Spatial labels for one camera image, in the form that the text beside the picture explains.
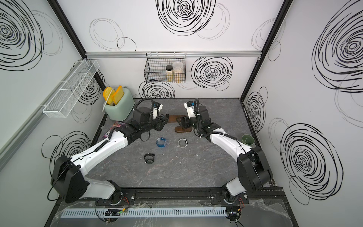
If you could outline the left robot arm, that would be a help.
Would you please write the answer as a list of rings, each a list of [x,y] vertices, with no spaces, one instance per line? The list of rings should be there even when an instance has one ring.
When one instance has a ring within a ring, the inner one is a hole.
[[[133,117],[119,127],[112,127],[108,137],[94,146],[68,158],[57,158],[51,179],[52,188],[66,203],[79,199],[103,199],[111,205],[123,200],[121,187],[114,181],[87,178],[87,174],[116,151],[131,145],[151,130],[161,131],[169,115],[160,114],[162,104],[151,101],[151,107],[142,107],[140,100],[133,109]]]

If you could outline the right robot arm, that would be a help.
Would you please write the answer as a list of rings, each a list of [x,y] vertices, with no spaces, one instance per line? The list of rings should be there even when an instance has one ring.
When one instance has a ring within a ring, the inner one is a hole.
[[[184,103],[187,116],[177,118],[183,128],[193,128],[195,134],[222,148],[237,162],[238,176],[223,186],[225,198],[264,188],[273,173],[262,148],[243,144],[211,121],[207,108],[198,99]]]

